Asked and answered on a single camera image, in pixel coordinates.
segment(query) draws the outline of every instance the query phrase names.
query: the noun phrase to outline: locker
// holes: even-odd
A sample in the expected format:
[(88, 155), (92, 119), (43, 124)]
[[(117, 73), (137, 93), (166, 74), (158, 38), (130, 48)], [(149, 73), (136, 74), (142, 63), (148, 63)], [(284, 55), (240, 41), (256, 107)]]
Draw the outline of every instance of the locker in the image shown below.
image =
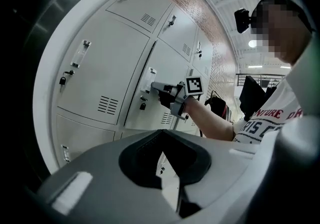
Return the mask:
[(170, 0), (117, 0), (107, 11), (126, 18), (152, 33), (170, 4)]
[[(79, 68), (70, 63), (83, 40), (90, 46)], [(93, 120), (117, 124), (119, 112), (133, 72), (149, 38), (113, 18), (90, 19), (67, 52), (67, 76), (58, 106)]]
[[(199, 42), (201, 42), (201, 57), (199, 54), (196, 54), (197, 50), (199, 49)], [(211, 74), (212, 56), (212, 44), (206, 38), (203, 31), (199, 30), (192, 65), (208, 80), (210, 79)]]
[(175, 6), (158, 37), (190, 62), (196, 31), (194, 22)]
[(114, 131), (87, 126), (61, 115), (56, 120), (58, 143), (70, 161), (92, 147), (113, 141)]
[[(201, 76), (201, 74), (200, 74), (196, 69), (193, 69), (192, 72), (193, 72), (193, 73), (192, 73), (193, 76)], [(202, 76), (202, 83), (203, 83), (204, 94), (201, 95), (201, 97), (200, 97), (200, 102), (201, 102), (202, 104), (204, 104), (205, 101), (206, 101), (205, 98), (206, 98), (206, 96), (207, 96), (207, 91), (208, 91), (208, 85), (209, 85), (209, 84), (208, 84), (207, 79), (204, 78), (203, 76)], [(189, 119), (188, 119), (188, 120), (185, 120), (185, 121), (179, 119), (179, 120), (177, 121), (177, 125), (176, 125), (176, 127), (175, 127), (175, 130), (178, 130), (178, 131), (193, 131), (193, 134), (195, 133), (196, 129), (197, 129), (197, 126), (196, 126), (196, 124), (194, 123), (194, 121), (191, 119), (191, 117), (189, 117)]]
[[(157, 91), (151, 90), (149, 94), (141, 91), (149, 68), (157, 72), (154, 81), (176, 85), (187, 75), (188, 62), (162, 40), (156, 42), (134, 94), (125, 127), (139, 130), (173, 129), (177, 118), (170, 114), (170, 109), (160, 104)], [(146, 108), (140, 110), (143, 103)]]

